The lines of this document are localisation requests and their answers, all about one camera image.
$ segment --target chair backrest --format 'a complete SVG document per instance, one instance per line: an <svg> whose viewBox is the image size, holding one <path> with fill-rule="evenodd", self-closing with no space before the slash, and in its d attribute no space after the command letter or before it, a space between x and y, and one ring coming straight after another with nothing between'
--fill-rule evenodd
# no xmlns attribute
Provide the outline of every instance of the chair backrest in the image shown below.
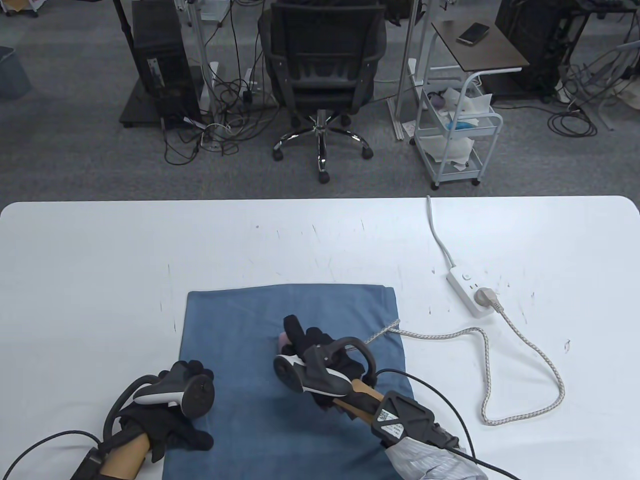
<svg viewBox="0 0 640 480"><path fill-rule="evenodd" d="M271 5L271 52L282 59L274 69L285 98L293 89L351 89L355 103L361 100L381 56L376 49L385 7L355 2L360 5Z"/></svg>

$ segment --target chair base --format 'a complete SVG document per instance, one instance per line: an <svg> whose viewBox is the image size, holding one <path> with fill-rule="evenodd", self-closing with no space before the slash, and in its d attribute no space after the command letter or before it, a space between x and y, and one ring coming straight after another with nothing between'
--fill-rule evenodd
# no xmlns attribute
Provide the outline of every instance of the chair base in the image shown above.
<svg viewBox="0 0 640 480"><path fill-rule="evenodd" d="M273 147L273 159L275 161L280 161L284 158L282 147L284 147L290 140L304 135L315 134L317 138L318 181L321 184L328 183L331 179L329 177L329 173L326 171L326 135L328 131L339 133L340 135L345 135L354 139L362 146L362 158L364 158L365 160L369 160L370 158L372 158L373 150L371 150L369 144L361 136L349 130L328 127L328 125L338 117L340 117L340 115L334 113L327 118L326 110L318 110L316 118L308 116L307 119L313 123L313 126L296 130L280 137L278 143L276 143Z"/></svg>

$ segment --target smartphone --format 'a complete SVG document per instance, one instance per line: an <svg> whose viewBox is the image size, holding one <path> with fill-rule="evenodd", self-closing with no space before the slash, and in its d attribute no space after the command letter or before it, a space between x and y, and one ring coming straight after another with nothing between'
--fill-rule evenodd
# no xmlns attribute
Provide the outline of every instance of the smartphone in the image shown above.
<svg viewBox="0 0 640 480"><path fill-rule="evenodd" d="M456 40L461 44L471 46L482 40L487 33L489 33L489 27L476 22L467 28Z"/></svg>

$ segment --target wooden handle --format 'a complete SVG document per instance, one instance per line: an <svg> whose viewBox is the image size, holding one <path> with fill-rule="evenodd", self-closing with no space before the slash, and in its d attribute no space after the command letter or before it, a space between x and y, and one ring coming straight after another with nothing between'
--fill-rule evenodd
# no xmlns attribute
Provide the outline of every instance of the wooden handle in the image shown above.
<svg viewBox="0 0 640 480"><path fill-rule="evenodd" d="M111 452L100 473L121 480L134 480L150 448L149 437L143 433Z"/></svg>
<svg viewBox="0 0 640 480"><path fill-rule="evenodd" d="M377 390L374 390L370 386L366 385L361 380L358 380L358 379L353 380L351 384L353 385L354 392L367 394L381 402L385 398L383 394L381 394ZM343 410L348 410L349 412L353 413L353 415L355 415L356 417L358 417L360 420L364 421L368 425L371 425L371 423L373 422L373 415L371 415L368 412L365 412L359 408L356 408L353 405L349 405L348 403L345 403L340 399L333 400L333 403L341 407Z"/></svg>

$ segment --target white table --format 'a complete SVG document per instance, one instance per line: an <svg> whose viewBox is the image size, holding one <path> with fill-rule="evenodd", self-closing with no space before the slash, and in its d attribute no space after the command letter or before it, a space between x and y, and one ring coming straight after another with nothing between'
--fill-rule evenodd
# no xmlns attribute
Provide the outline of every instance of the white table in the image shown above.
<svg viewBox="0 0 640 480"><path fill-rule="evenodd" d="M497 316L475 321L455 297L425 206L423 198L10 205L0 216L0 473L51 433L99 435L130 381L177 358L192 290L392 286L402 328L486 328L491 417L546 405L557 392L542 361ZM405 339L407 371L458 407L479 458L523 480L637 479L635 206L621 197L437 198L433 209L452 254L487 272L516 325L556 363L567 398L538 419L481 425L477 338ZM446 405L413 387L462 436ZM10 480L67 479L88 445L83 437L44 445ZM139 478L160 475L147 465Z"/></svg>

